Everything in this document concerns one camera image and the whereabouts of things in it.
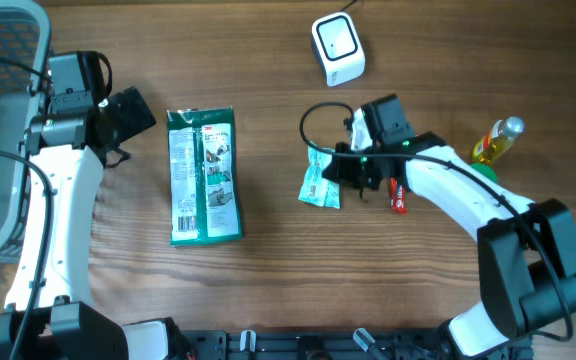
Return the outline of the red Nescafe coffee stick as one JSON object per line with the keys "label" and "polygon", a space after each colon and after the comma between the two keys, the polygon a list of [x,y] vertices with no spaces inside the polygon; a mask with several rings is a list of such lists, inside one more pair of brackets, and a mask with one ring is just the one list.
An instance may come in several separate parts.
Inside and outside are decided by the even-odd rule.
{"label": "red Nescafe coffee stick", "polygon": [[391,209],[397,214],[407,214],[405,188],[394,177],[389,179]]}

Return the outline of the light green plastic sachet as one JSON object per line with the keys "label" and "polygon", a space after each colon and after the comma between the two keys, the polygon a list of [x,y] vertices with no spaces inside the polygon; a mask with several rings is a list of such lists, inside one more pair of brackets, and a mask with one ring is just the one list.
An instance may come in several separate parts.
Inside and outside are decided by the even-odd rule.
{"label": "light green plastic sachet", "polygon": [[309,147],[308,161],[298,199],[319,207],[340,209],[340,186],[323,177],[323,171],[332,163],[332,156]]}

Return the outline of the green 3M gloves package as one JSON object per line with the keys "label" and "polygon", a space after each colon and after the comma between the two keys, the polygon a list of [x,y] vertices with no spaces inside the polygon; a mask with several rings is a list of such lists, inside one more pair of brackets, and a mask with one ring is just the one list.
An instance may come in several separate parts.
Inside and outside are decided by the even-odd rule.
{"label": "green 3M gloves package", "polygon": [[170,111],[167,135],[170,244],[204,246],[240,239],[234,109]]}

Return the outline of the green lid jar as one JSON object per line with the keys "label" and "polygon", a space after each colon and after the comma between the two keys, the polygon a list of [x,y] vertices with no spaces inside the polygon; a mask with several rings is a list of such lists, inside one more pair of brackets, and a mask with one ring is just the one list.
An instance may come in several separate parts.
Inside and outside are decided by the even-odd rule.
{"label": "green lid jar", "polygon": [[497,174],[490,166],[482,163],[474,163],[471,164],[471,167],[490,181],[494,183],[498,182]]}

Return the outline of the yellow oil bottle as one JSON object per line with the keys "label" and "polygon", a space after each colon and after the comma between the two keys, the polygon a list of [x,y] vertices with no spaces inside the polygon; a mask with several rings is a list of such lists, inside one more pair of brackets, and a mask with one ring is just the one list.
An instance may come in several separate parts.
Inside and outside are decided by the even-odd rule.
{"label": "yellow oil bottle", "polygon": [[508,149],[524,131],[524,121],[517,116],[498,120],[491,130],[482,137],[471,151],[472,164],[491,166]]}

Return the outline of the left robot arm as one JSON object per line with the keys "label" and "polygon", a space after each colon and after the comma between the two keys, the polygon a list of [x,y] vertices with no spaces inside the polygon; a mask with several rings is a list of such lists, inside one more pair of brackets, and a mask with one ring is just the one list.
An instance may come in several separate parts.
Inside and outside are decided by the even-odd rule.
{"label": "left robot arm", "polygon": [[19,267],[0,313],[0,359],[170,359],[167,319],[119,325],[93,306],[89,252],[106,155],[154,123],[134,88],[112,92],[105,55],[49,58],[45,113],[24,131],[30,196]]}

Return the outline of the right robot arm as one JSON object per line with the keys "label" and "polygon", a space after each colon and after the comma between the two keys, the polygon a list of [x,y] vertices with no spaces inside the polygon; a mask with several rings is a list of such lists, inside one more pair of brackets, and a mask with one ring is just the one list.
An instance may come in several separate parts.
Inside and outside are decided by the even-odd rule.
{"label": "right robot arm", "polygon": [[359,190],[384,180],[442,209],[477,246],[480,300],[440,332],[438,355],[516,357],[517,345],[576,313],[576,224],[560,201],[516,195],[465,163],[432,132],[415,133],[400,99],[387,95],[352,110],[349,133],[323,176]]}

